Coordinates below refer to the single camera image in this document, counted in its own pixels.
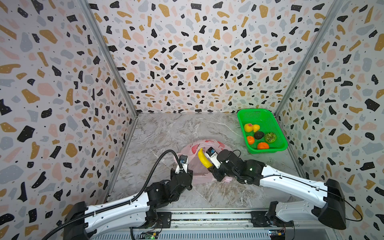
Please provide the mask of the pink plastic bag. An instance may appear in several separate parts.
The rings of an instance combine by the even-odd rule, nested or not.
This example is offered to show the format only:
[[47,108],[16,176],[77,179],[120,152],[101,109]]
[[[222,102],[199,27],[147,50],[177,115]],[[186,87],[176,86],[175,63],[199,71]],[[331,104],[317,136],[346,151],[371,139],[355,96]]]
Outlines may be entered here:
[[218,153],[222,150],[232,151],[233,149],[222,142],[217,140],[198,140],[185,146],[177,153],[178,156],[188,156],[188,169],[193,171],[193,186],[198,184],[207,184],[215,181],[216,179],[209,172],[207,168],[203,166],[198,158],[198,152],[203,148],[204,152],[208,148],[214,148]]

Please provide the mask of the yellow banana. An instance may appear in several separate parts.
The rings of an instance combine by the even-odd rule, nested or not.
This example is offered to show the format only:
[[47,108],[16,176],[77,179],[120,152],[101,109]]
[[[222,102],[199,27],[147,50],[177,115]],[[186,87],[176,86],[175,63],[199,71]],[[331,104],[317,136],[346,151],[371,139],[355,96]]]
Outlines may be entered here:
[[198,158],[199,158],[200,162],[202,163],[202,165],[205,168],[209,169],[209,168],[211,168],[213,166],[213,164],[205,156],[203,148],[199,149],[199,151],[198,151]]

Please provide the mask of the small orange tangerine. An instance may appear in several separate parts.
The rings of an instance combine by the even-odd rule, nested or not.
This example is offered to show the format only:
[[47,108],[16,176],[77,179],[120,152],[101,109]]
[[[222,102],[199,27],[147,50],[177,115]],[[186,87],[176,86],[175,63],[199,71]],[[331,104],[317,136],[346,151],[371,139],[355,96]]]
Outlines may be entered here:
[[255,138],[253,136],[247,136],[247,143],[248,145],[253,145],[255,143]]

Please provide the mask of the orange fruit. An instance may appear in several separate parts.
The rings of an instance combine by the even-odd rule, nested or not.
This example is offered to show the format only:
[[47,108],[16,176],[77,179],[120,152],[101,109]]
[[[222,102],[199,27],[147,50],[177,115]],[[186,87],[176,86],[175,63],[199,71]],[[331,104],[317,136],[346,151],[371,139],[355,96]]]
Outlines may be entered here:
[[257,145],[257,149],[258,150],[267,150],[269,149],[270,146],[268,143],[265,143],[265,142],[260,142],[258,145]]

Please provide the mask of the dark avocado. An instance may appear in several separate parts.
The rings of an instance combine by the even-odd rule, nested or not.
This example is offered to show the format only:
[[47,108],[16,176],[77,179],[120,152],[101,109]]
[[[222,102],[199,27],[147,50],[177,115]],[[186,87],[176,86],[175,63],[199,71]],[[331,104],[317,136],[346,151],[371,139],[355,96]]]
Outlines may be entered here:
[[261,140],[264,136],[265,134],[262,131],[257,131],[254,133],[255,140]]

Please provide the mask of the yellow red peach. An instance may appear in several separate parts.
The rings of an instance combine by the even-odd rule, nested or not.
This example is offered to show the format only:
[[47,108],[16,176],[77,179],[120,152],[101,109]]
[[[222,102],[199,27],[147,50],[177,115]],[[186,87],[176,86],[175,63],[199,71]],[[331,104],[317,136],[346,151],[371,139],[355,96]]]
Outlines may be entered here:
[[253,132],[253,130],[254,130],[253,124],[245,124],[244,125],[244,130],[245,130],[246,133]]

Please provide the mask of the green plastic basket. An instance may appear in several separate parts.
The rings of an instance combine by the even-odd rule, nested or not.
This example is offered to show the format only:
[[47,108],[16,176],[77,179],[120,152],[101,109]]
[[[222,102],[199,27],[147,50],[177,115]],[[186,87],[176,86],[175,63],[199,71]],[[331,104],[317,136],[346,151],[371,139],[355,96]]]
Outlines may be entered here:
[[[264,109],[245,109],[240,110],[237,113],[237,117],[240,123],[240,127],[243,133],[243,137],[245,139],[247,150],[250,154],[266,154],[266,153],[276,153],[281,152],[287,149],[288,142],[277,122],[273,113]],[[248,145],[247,136],[253,136],[254,132],[246,133],[244,130],[245,124],[253,124],[259,125],[260,130],[264,134],[267,133],[275,133],[277,135],[277,140],[269,144],[270,148],[267,150],[258,150],[257,145],[260,142],[265,142],[265,138],[263,137],[261,140],[255,140],[253,145]]]

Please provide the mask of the green lime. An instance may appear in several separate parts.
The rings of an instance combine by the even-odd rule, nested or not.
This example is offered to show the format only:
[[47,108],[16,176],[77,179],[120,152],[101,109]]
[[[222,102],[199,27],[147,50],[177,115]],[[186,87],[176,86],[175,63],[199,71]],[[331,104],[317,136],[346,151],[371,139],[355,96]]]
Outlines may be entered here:
[[264,136],[265,142],[268,144],[272,144],[277,140],[277,135],[275,133],[267,133]]

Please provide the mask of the yellow lemon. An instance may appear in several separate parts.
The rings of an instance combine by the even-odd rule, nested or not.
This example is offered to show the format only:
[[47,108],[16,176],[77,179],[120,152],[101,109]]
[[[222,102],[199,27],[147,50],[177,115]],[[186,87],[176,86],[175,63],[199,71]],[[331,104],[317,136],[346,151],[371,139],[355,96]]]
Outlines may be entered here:
[[259,125],[253,125],[253,132],[256,133],[260,130],[260,126]]

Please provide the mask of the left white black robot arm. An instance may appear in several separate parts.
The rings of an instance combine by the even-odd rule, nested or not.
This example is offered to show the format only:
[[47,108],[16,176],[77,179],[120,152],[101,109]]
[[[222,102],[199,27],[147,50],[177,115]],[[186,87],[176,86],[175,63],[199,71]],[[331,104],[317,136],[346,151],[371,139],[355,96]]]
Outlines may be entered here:
[[91,240],[122,228],[150,228],[159,219],[157,209],[179,200],[192,189],[193,171],[171,170],[171,179],[152,183],[137,200],[134,196],[106,204],[87,206],[76,203],[66,215],[65,240]]

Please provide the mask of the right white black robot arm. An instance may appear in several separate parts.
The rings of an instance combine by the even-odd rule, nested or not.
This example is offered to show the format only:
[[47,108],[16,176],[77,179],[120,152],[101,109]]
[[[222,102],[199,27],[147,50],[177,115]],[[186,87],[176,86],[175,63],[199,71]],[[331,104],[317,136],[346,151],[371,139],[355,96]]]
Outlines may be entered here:
[[284,227],[297,221],[318,220],[336,230],[347,228],[346,202],[340,183],[303,179],[279,171],[263,162],[242,160],[233,151],[200,149],[198,157],[217,181],[233,178],[243,185],[276,189],[300,198],[298,202],[272,201],[264,216],[254,217],[255,226]]

